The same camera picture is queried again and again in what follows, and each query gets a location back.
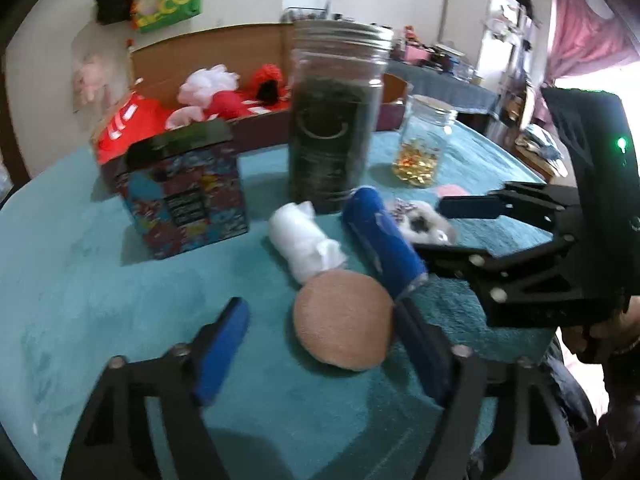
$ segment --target pink sponge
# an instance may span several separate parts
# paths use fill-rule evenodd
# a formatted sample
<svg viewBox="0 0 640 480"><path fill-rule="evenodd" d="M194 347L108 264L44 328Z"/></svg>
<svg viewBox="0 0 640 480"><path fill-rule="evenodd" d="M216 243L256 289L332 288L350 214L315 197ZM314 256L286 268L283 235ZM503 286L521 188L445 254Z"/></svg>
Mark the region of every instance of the pink sponge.
<svg viewBox="0 0 640 480"><path fill-rule="evenodd" d="M316 359L347 370L367 370L386 357L393 300L376 280L350 270L328 270L296 297L293 324Z"/></svg>

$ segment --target red fabric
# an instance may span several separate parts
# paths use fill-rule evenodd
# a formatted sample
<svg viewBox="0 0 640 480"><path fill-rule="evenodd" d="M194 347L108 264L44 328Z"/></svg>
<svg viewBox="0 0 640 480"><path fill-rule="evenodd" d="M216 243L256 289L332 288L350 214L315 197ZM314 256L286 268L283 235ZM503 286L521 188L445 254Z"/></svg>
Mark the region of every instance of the red fabric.
<svg viewBox="0 0 640 480"><path fill-rule="evenodd" d="M213 94L209 108L205 110L207 117L217 114L225 121L250 116L247 105L242 104L242 95L232 90L223 90Z"/></svg>
<svg viewBox="0 0 640 480"><path fill-rule="evenodd" d="M546 65L543 86L556 79L585 75L640 60L622 21L605 20L586 0L558 0L554 44ZM534 115L549 124L551 115L538 96Z"/></svg>
<svg viewBox="0 0 640 480"><path fill-rule="evenodd" d="M280 97L284 95L284 80L282 78L282 70L277 65L267 64L263 65L258 72L251 78L251 82L248 86L248 94L251 99L256 99L260 86L268 81L276 81L278 83L278 93Z"/></svg>
<svg viewBox="0 0 640 480"><path fill-rule="evenodd" d="M261 104L245 105L244 101L253 98L242 91L221 91L213 95L211 106L205 110L205 117L218 114L221 119L251 117L255 115L249 108ZM262 106L270 112L289 108L288 101L279 101L273 106ZM165 124L174 109L162 108L160 101L146 99L137 92L132 92L127 102L111 118L102 131L96 145L96 159L102 165L118 156L127 153L129 146L166 131Z"/></svg>
<svg viewBox="0 0 640 480"><path fill-rule="evenodd" d="M173 110L165 110L156 99L145 99L132 92L131 97L111 118L96 146L98 164L123 155L129 146L165 131L164 124Z"/></svg>

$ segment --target colorful gift box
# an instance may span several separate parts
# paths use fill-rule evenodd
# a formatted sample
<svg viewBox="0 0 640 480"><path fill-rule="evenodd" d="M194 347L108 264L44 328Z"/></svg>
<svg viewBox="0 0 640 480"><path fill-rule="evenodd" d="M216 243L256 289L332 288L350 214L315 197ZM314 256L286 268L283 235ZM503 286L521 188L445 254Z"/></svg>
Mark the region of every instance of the colorful gift box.
<svg viewBox="0 0 640 480"><path fill-rule="evenodd" d="M141 140L116 188L156 258L249 230L231 130L222 120Z"/></svg>

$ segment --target glass jar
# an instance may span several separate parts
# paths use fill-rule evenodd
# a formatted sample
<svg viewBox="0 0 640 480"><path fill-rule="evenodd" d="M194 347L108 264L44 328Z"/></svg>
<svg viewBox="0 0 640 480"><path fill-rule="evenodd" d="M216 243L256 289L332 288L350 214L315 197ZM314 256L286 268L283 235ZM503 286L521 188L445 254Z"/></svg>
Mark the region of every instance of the glass jar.
<svg viewBox="0 0 640 480"><path fill-rule="evenodd" d="M417 187L434 183L457 115L450 105L437 99L422 95L410 98L398 156L392 165L400 180Z"/></svg>
<svg viewBox="0 0 640 480"><path fill-rule="evenodd" d="M334 212L366 167L393 31L329 20L295 27L290 192L296 202Z"/></svg>

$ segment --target teal tablecloth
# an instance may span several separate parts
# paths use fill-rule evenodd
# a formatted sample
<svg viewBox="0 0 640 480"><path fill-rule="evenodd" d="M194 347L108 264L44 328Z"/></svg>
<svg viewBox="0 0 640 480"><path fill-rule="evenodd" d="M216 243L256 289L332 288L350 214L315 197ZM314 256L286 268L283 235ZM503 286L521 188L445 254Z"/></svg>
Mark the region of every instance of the teal tablecloth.
<svg viewBox="0 0 640 480"><path fill-rule="evenodd" d="M385 197L435 202L390 173L398 134L376 135L366 183ZM288 202L285 148L241 159L247 235L163 261L150 260L118 197L109 197L88 150L68 156L0 211L0 422L40 480L60 476L89 392L110 356L153 358L191 340L231 296L252 322L215 405L203 412L232 480L411 478L440 409L425 398L404 350L360 374L315 362L292 334L298 290L267 239L266 220ZM535 180L500 148L457 126L441 184L473 194ZM365 267L337 216L319 219ZM511 221L457 221L460 243L497 254L546 239ZM416 294L427 320L482 355L539 358L547 330L489 330L463 283L433 278ZM487 404L478 431L492 426Z"/></svg>

